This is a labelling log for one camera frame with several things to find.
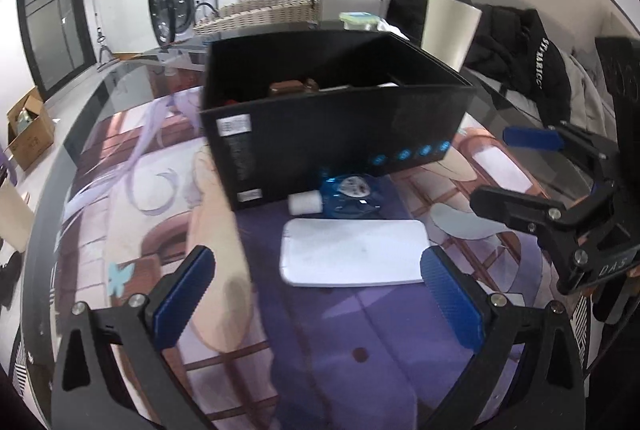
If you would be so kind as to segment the black jacket on sofa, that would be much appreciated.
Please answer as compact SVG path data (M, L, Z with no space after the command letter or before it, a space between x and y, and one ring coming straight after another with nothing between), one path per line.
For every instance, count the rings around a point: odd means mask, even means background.
M533 101L544 125L570 119L565 62L535 9L392 0L386 20L451 68L467 67Z

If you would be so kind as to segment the cream steel travel tumbler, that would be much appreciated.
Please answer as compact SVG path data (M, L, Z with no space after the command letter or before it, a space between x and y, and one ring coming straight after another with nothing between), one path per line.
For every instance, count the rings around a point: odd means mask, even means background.
M481 16L480 8L458 0L427 0L421 48L460 71Z

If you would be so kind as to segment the white flat power bank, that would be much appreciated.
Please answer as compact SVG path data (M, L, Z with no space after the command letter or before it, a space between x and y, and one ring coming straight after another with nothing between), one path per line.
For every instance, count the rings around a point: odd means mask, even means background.
M283 230L280 275L307 288L419 283L429 246L417 220L294 219Z

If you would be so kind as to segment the small white cylinder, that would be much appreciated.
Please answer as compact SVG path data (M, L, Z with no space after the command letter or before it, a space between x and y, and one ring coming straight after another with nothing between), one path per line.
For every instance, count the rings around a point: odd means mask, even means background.
M314 215L323 211L323 201L319 190L288 196L288 212L292 216Z

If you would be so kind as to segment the beige trash bin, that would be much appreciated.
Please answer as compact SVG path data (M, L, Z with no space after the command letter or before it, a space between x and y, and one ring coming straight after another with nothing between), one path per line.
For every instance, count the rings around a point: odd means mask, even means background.
M35 214L9 179L0 188L0 236L14 250L24 252Z

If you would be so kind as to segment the green white wipes pack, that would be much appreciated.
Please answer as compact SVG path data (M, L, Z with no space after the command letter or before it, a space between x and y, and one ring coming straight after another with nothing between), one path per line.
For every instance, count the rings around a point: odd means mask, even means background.
M370 12L341 12L338 19L345 30L376 31L382 20Z

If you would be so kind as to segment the black open cardboard box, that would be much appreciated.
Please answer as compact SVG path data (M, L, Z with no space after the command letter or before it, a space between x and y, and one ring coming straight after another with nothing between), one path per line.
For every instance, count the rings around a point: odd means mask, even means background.
M270 97L312 78L319 93ZM442 159L475 95L463 76L388 32L297 30L209 46L201 121L233 210Z

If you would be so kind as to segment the brown cardboard box on floor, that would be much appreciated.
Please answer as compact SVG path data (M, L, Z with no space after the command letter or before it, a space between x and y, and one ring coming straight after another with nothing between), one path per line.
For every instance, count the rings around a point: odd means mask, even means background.
M54 142L55 124L47 112L37 87L33 87L6 114L9 150L23 170Z

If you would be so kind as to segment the brown object inside box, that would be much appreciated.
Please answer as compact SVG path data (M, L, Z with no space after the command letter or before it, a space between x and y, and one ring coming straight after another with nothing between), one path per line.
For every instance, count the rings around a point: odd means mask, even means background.
M276 82L269 86L270 97L282 97L294 94L314 94L319 92L319 86L312 78L307 78L305 81L288 80Z

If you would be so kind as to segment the floor mop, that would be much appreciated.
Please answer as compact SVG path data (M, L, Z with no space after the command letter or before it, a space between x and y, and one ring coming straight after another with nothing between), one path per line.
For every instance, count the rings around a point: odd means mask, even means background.
M116 64L117 59L113 54L103 31L103 20L101 16L100 0L91 0L93 8L94 27L96 28L96 46L98 46L98 67L96 70L103 71Z

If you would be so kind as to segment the white wicker basket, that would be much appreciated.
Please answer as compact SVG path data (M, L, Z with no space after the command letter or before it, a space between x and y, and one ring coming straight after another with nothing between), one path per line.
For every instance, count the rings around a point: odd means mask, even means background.
M273 24L318 20L318 0L241 0L194 24L195 35L210 35Z

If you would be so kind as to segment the black framed glass door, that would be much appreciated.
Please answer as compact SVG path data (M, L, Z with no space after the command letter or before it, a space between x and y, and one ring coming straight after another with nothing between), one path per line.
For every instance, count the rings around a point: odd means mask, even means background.
M27 64L49 99L96 63L84 0L16 0Z

